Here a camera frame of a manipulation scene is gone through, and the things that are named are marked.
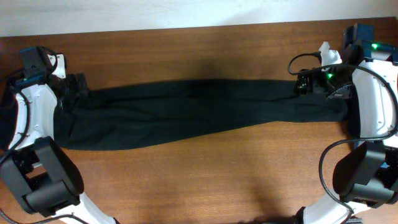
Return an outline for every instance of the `dark green fabric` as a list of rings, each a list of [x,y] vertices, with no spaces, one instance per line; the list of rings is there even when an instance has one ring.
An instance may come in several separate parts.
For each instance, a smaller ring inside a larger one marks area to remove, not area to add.
[[[345,118],[344,100],[292,97],[294,83],[190,80],[91,91],[71,113],[54,115],[55,141],[69,149],[134,149],[271,121]]]

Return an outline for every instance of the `white background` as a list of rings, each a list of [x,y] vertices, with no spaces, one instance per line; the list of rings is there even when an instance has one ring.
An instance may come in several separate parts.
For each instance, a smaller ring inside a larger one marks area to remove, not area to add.
[[[0,36],[398,16],[398,0],[0,0]]]

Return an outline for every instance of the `white panel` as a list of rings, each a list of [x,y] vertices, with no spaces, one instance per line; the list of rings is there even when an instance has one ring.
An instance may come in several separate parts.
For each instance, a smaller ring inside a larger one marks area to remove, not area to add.
[[[0,0],[0,36],[396,15],[397,0]]]

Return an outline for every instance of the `brown wooden surface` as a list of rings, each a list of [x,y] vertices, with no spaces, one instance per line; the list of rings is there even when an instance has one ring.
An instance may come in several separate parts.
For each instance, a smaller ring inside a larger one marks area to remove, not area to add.
[[[340,49],[344,28],[355,22],[375,25],[377,40],[398,45],[395,18],[42,35],[0,38],[0,68],[19,68],[20,49],[45,45],[63,52],[68,71],[84,72],[92,89],[194,78],[294,80],[286,71],[293,56],[323,41]],[[89,197],[121,223],[232,223],[291,216],[316,202],[324,194],[320,154],[342,138],[338,123],[275,122],[130,151],[66,153]],[[348,152],[340,146],[326,158],[329,186]],[[0,207],[11,217],[41,219],[24,213],[2,182],[0,190]],[[397,209],[384,205],[360,216],[397,223]]]

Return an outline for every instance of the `wood grain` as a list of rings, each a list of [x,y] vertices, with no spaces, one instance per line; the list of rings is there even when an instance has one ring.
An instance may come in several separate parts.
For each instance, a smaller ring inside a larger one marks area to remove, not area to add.
[[[19,68],[20,49],[45,45],[63,52],[68,71],[84,72],[92,89],[195,78],[293,80],[286,71],[293,56],[318,50],[324,40],[339,49],[344,28],[356,22],[375,25],[376,40],[398,45],[395,18],[41,35],[0,38],[0,68]],[[66,153],[89,197],[121,223],[234,223],[291,216],[316,202],[324,194],[319,156],[346,138],[342,127],[274,122],[130,151]],[[348,152],[339,146],[327,157],[329,186]],[[11,217],[41,219],[24,213],[2,182],[0,190]],[[360,217],[397,223],[396,209],[384,205]]]

